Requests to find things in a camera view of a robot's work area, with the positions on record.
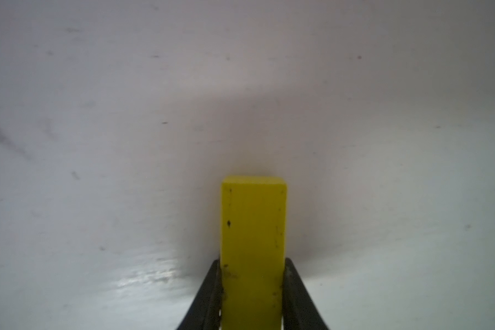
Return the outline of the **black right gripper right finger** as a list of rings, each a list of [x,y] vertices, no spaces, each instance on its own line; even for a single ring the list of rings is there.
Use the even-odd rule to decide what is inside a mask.
[[[328,330],[291,258],[283,275],[283,329]]]

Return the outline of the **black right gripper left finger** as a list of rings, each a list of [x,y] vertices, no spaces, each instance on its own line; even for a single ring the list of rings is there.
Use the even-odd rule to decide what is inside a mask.
[[[221,327],[220,260],[212,262],[202,285],[177,330],[218,330]]]

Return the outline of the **lime yellow block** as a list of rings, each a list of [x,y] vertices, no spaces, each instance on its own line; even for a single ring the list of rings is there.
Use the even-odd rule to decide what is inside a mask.
[[[221,184],[222,329],[280,329],[287,184],[230,176]]]

